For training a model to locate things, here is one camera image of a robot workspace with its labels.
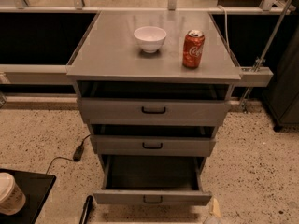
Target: floor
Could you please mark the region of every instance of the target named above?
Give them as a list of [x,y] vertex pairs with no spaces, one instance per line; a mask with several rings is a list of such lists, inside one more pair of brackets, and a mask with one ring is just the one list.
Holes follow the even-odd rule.
[[[0,109],[0,166],[46,173],[57,156],[72,158],[89,134],[74,98],[10,100]],[[273,131],[259,102],[243,114],[232,105],[217,134],[217,145],[202,173],[221,214],[231,224],[299,223],[299,127]],[[36,224],[79,223],[85,199],[101,188],[103,172],[89,140],[80,162],[56,160],[56,175]],[[203,223],[208,206],[98,205],[88,223]]]

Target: white bowl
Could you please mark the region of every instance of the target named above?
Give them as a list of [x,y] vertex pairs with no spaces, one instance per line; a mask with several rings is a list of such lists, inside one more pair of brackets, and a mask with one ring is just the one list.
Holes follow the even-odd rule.
[[137,44],[147,53],[156,52],[166,39],[166,31],[160,27],[144,26],[134,32]]

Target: drawer handle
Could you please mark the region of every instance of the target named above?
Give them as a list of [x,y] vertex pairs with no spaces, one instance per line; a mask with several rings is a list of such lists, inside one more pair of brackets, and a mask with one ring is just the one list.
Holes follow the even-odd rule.
[[163,110],[161,110],[161,111],[150,111],[150,110],[147,110],[144,106],[142,106],[141,111],[144,114],[162,115],[162,114],[166,113],[166,107],[164,107]]
[[153,146],[147,145],[145,142],[143,142],[142,147],[144,149],[162,149],[163,143],[160,143],[159,146],[157,145],[156,147],[153,147]]
[[147,197],[146,196],[143,196],[143,203],[146,203],[146,204],[160,204],[162,203],[163,201],[163,196],[160,196],[160,200],[157,200],[157,201],[147,201]]

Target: black table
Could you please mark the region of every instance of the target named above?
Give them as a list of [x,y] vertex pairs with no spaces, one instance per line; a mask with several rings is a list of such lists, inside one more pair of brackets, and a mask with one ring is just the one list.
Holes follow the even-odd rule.
[[11,216],[0,214],[1,224],[33,224],[48,198],[56,180],[55,175],[44,175],[16,170],[1,169],[15,177],[15,180],[26,196],[23,209]]

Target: black pen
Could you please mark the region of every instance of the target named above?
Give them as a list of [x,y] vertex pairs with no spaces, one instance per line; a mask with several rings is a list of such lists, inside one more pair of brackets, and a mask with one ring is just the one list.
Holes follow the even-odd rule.
[[89,195],[87,196],[85,204],[83,205],[83,212],[79,224],[87,223],[88,215],[90,214],[92,208],[93,208],[93,196]]

